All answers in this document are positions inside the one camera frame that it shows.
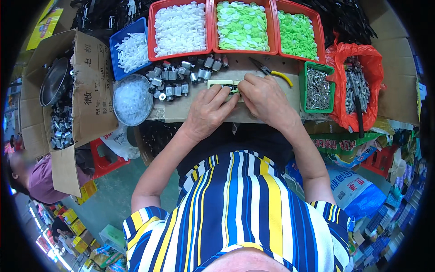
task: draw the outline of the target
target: purple shirt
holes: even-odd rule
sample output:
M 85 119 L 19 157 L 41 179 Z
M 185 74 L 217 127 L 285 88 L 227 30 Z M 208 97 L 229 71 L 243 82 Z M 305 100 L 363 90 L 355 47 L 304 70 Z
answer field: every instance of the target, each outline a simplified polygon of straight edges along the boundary
M 83 173 L 80 167 L 77 167 L 77 174 L 82 187 L 86 182 L 90 181 L 90 176 Z M 51 175 L 51 155 L 47 155 L 42 160 L 36 163 L 31 170 L 29 177 L 29 193 L 30 195 L 44 203 L 53 204 L 57 201 L 69 196 L 53 188 L 53 176 Z

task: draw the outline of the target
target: green floor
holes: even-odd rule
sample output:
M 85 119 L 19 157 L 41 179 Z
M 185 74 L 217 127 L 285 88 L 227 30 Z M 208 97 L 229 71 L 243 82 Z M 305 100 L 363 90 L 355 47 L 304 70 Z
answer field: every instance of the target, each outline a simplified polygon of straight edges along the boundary
M 131 214 L 131 194 L 146 166 L 141 158 L 95 180 L 98 191 L 81 206 L 72 198 L 62 200 L 68 208 L 74 209 L 78 218 L 102 243 L 98 235 L 107 224 L 122 230 L 124 219 Z M 175 172 L 161 196 L 162 208 L 172 211 L 178 199 L 178 174 Z

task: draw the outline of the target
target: yellow handle pliers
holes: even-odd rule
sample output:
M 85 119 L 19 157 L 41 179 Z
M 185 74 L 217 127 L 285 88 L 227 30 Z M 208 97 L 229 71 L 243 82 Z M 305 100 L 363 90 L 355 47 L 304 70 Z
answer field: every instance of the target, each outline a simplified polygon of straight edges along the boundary
M 290 87 L 293 87 L 293 83 L 291 82 L 291 80 L 283 73 L 277 72 L 277 71 L 272 71 L 269 68 L 267 68 L 266 66 L 264 66 L 261 62 L 248 57 L 252 63 L 257 66 L 258 69 L 260 69 L 260 71 L 262 71 L 263 73 L 265 73 L 267 76 L 270 76 L 271 74 L 275 75 L 275 76 L 280 76 L 282 77 L 285 81 L 287 81 L 288 85 L 290 85 Z

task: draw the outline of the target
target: plastic container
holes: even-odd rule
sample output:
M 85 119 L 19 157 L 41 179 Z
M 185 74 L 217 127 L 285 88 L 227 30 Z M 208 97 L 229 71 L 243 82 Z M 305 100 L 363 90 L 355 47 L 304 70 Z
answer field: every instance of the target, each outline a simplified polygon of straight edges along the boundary
M 136 22 L 132 23 L 131 25 L 128 25 L 126 27 L 124 27 L 123 29 L 121 29 L 120 31 L 118 31 L 117 33 L 113 34 L 110 39 L 109 39 L 109 45 L 110 45 L 110 55 L 112 56 L 112 66 L 113 66 L 113 73 L 115 75 L 115 80 L 121 80 L 124 77 L 135 73 L 136 71 L 139 71 L 140 69 L 149 66 L 152 64 L 151 60 L 148 63 L 145 63 L 144 65 L 128 72 L 128 73 L 124 73 L 124 69 L 123 68 L 119 68 L 118 67 L 118 50 L 116 49 L 115 45 L 117 43 L 121 44 L 122 40 L 125 37 L 129 37 L 128 33 L 145 33 L 145 37 L 147 39 L 148 42 L 148 28 L 147 28 L 147 22 L 145 20 L 145 18 L 139 18 Z
M 310 59 L 307 59 L 305 57 L 284 54 L 282 52 L 282 50 L 281 50 L 281 32 L 279 29 L 278 16 L 275 13 L 274 19 L 275 19 L 276 25 L 277 25 L 276 29 L 278 30 L 278 32 L 277 32 L 278 53 L 283 57 L 289 57 L 289 58 L 293 58 L 296 60 L 311 61 L 311 62 L 315 62 L 315 63 L 326 64 L 325 36 L 323 34 L 323 26 L 322 26 L 322 22 L 320 20 L 319 13 L 315 10 L 312 10 L 306 6 L 300 5 L 300 4 L 295 3 L 295 2 L 284 1 L 284 0 L 276 0 L 275 2 L 276 2 L 276 4 L 275 4 L 276 10 L 283 10 L 285 13 L 291 13 L 291 14 L 302 13 L 302 14 L 310 17 L 310 20 L 313 21 L 311 23 L 311 25 L 313 26 L 313 31 L 314 31 L 314 42 L 317 43 L 317 56 L 319 57 L 319 61 L 310 60 Z
M 213 22 L 212 29 L 213 29 L 213 51 L 215 53 L 249 53 L 249 54 L 262 54 L 262 55 L 276 55 L 278 54 L 278 37 L 276 29 L 278 29 L 276 19 L 276 9 L 275 5 L 273 4 L 273 0 L 249 0 L 249 1 L 243 1 L 245 4 L 249 3 L 256 3 L 259 6 L 264 6 L 266 9 L 264 12 L 266 13 L 266 19 L 268 20 L 268 28 L 266 30 L 268 37 L 269 37 L 269 47 L 270 51 L 256 51 L 256 50 L 223 50 L 219 47 L 219 34 L 218 34 L 218 14 L 216 11 L 216 5 L 220 2 L 220 0 L 210 0 L 210 10 L 211 10 L 211 18 L 210 20 Z
M 124 233 L 116 227 L 108 224 L 101 232 L 98 233 L 103 240 L 103 243 L 116 249 L 125 255 L 126 242 L 124 239 Z
M 180 5 L 186 5 L 186 4 L 190 4 L 192 2 L 192 0 L 161 0 L 155 3 L 152 3 L 150 6 L 150 18 L 149 18 L 149 26 L 150 28 L 148 29 L 148 37 L 150 37 L 149 42 L 148 42 L 148 58 L 151 61 L 158 61 L 158 60 L 166 60 L 168 58 L 173 58 L 173 57 L 185 57 L 185 56 L 194 56 L 194 55 L 205 55 L 205 54 L 209 54 L 211 52 L 211 48 L 212 48 L 212 28 L 211 28 L 211 24 L 212 24 L 212 16 L 210 16 L 210 0 L 195 0 L 195 2 L 197 4 L 205 4 L 205 28 L 206 28 L 206 38 L 205 38 L 205 46 L 206 46 L 206 50 L 203 51 L 195 51 L 195 52 L 186 52 L 186 53 L 180 53 L 180 54 L 173 54 L 173 55 L 167 55 L 167 56 L 161 56 L 161 57 L 156 57 L 156 53 L 154 52 L 154 48 L 157 47 L 157 43 L 156 43 L 156 29 L 154 28 L 154 24 L 156 23 L 156 13 L 164 7 L 170 7 L 170 6 L 180 6 Z
M 335 70 L 334 68 L 324 65 L 318 64 L 312 61 L 306 61 L 304 63 L 304 68 L 299 72 L 299 90 L 301 92 L 301 105 L 305 112 L 307 113 L 331 113 L 334 108 L 334 94 L 335 94 L 335 82 L 330 81 L 329 93 L 329 107 L 327 109 L 319 110 L 319 109 L 307 109 L 307 68 L 313 68 L 319 71 L 324 71 L 328 75 L 332 75 Z

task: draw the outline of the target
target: striped shirt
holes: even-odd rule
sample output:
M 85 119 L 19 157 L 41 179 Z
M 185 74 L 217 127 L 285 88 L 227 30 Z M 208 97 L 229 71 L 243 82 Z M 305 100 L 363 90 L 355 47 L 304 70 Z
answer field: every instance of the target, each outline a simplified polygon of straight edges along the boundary
M 124 221 L 129 271 L 201 271 L 253 247 L 290 271 L 343 271 L 349 217 L 289 190 L 269 158 L 240 150 L 209 157 L 180 179 L 171 213 L 143 208 Z

